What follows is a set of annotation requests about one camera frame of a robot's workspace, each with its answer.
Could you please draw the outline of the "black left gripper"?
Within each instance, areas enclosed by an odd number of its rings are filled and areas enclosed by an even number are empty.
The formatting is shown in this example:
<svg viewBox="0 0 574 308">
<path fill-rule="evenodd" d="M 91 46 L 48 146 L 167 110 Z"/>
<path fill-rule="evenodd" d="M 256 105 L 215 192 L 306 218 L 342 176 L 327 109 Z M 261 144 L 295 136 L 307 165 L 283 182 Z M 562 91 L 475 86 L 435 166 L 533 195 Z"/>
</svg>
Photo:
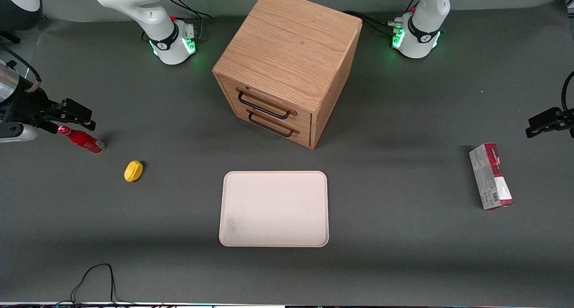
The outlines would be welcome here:
<svg viewBox="0 0 574 308">
<path fill-rule="evenodd" d="M 574 114 L 572 109 L 560 109 L 558 107 L 547 110 L 529 118 L 529 127 L 526 128 L 526 136 L 531 139 L 537 135 L 550 131 L 568 130 L 571 138 L 574 138 Z"/>
</svg>

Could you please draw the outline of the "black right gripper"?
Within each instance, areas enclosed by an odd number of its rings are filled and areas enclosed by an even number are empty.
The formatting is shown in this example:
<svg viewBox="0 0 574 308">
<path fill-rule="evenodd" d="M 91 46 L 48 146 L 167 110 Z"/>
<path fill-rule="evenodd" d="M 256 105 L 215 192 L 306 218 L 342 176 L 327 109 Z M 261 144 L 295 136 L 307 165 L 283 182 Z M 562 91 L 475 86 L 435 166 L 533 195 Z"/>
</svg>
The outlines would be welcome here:
<svg viewBox="0 0 574 308">
<path fill-rule="evenodd" d="M 96 122 L 91 120 L 91 116 L 92 110 L 71 98 L 57 103 L 50 100 L 43 89 L 31 93 L 16 89 L 1 102 L 0 135 L 37 136 L 38 130 L 57 134 L 60 123 L 94 131 Z"/>
</svg>

